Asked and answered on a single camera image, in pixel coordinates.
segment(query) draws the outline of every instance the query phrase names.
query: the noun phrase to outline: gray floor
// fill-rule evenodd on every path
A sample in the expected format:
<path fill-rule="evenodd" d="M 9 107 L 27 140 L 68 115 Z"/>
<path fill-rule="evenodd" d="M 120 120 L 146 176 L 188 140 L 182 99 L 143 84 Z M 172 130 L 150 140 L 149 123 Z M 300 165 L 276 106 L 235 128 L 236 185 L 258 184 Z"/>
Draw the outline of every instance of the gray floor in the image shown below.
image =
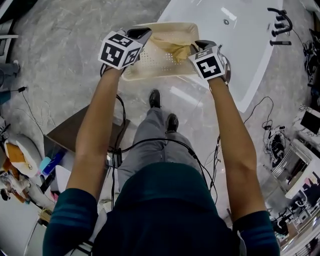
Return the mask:
<path fill-rule="evenodd" d="M 26 99 L 44 133 L 90 103 L 99 81 L 98 51 L 107 32 L 125 25 L 155 22 L 168 2 L 38 0 L 14 29 L 21 37 L 14 44 L 12 59 L 20 61 L 21 73 L 13 87 L 28 87 Z M 304 42 L 309 40 L 308 28 L 313 28 L 312 16 L 298 0 L 284 0 L 284 8 L 301 39 Z M 242 116 L 246 119 L 264 96 L 270 96 L 274 101 L 271 114 L 274 127 L 290 127 L 299 105 L 309 98 L 310 89 L 307 87 L 303 48 L 298 37 L 291 32 L 289 38 L 282 35 L 279 39 L 290 40 L 293 45 L 274 47 L 259 89 Z M 179 131 L 189 138 L 204 164 L 214 150 L 219 135 L 214 101 L 203 87 L 177 77 L 120 81 L 119 94 L 126 106 L 126 116 L 131 120 L 122 148 L 132 143 L 137 126 L 146 116 L 148 96 L 153 88 L 161 91 L 163 109 L 177 114 Z M 256 148 L 257 172 L 262 183 L 270 175 L 263 165 L 269 166 L 270 161 L 263 153 L 264 130 L 261 125 L 267 120 L 270 108 L 271 102 L 266 99 L 246 125 Z M 14 95 L 2 107 L 2 113 L 11 123 L 12 130 L 30 137 L 43 154 L 42 134 L 31 120 L 22 95 Z M 115 115 L 119 118 L 122 115 L 118 103 Z M 229 202 L 223 161 L 217 167 L 216 187 L 219 194 L 217 209 L 224 217 Z"/>

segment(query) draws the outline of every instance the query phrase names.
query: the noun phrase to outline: yellow cloth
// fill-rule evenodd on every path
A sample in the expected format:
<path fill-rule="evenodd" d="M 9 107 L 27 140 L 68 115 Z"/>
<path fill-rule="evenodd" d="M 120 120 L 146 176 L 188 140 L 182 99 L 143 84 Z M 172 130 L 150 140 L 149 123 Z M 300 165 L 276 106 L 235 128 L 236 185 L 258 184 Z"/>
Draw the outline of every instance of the yellow cloth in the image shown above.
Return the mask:
<path fill-rule="evenodd" d="M 180 61 L 184 61 L 190 55 L 190 45 L 188 42 L 179 42 L 173 43 L 166 40 L 162 40 L 161 38 L 151 36 L 150 40 L 159 48 L 166 51 L 169 54 L 172 54 L 173 59 L 179 63 Z"/>
<path fill-rule="evenodd" d="M 8 157 L 11 163 L 25 163 L 25 156 L 20 150 L 20 148 L 11 143 L 6 144 L 6 149 L 8 151 Z"/>

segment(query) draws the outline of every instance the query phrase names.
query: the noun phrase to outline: white bathtub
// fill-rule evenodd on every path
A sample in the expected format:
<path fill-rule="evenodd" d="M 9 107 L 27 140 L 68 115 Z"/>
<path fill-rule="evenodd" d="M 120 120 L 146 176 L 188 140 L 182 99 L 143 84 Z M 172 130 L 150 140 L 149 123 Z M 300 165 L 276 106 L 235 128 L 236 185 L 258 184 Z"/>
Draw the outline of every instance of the white bathtub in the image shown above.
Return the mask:
<path fill-rule="evenodd" d="M 239 111 L 245 112 L 263 78 L 273 47 L 287 47 L 269 43 L 276 40 L 271 35 L 276 13 L 267 8 L 282 6 L 283 0 L 171 0 L 158 22 L 195 23 L 201 40 L 223 45 L 221 52 L 231 64 L 230 92 Z M 189 78 L 209 89 L 208 83 L 198 76 Z"/>

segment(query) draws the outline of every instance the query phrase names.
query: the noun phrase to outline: striped sleeve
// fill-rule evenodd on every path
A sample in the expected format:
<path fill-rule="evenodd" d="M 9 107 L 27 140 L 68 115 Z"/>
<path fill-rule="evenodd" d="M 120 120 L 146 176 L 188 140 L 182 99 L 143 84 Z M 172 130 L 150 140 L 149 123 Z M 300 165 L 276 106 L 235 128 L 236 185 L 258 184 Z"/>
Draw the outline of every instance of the striped sleeve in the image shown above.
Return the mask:
<path fill-rule="evenodd" d="M 44 235 L 43 255 L 62 256 L 87 241 L 97 217 L 97 202 L 91 194 L 77 188 L 61 193 Z"/>
<path fill-rule="evenodd" d="M 280 256 L 279 245 L 267 211 L 257 211 L 236 220 L 232 229 L 240 237 L 247 256 Z"/>

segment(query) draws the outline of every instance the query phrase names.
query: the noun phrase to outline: black faucet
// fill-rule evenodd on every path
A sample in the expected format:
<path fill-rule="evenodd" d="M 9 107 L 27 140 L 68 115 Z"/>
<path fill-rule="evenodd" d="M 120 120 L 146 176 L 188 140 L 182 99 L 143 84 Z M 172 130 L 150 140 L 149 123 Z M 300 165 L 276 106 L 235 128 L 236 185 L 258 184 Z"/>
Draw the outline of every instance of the black faucet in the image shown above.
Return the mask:
<path fill-rule="evenodd" d="M 275 8 L 268 8 L 267 10 L 269 12 L 275 12 L 278 14 L 278 16 L 276 16 L 275 18 L 280 23 L 275 23 L 274 27 L 279 30 L 277 30 L 277 31 L 272 30 L 272 32 L 271 32 L 274 37 L 276 37 L 277 35 L 286 33 L 286 32 L 290 32 L 293 29 L 293 24 L 292 24 L 291 20 L 288 18 L 286 10 L 278 10 Z M 283 23 L 281 23 L 282 21 L 285 21 L 285 20 L 287 20 L 289 23 L 289 26 L 287 26 L 287 27 Z M 272 46 L 275 46 L 275 45 L 277 45 L 277 46 L 279 46 L 279 45 L 291 46 L 292 43 L 290 41 L 272 41 L 271 40 L 270 45 L 272 45 Z"/>

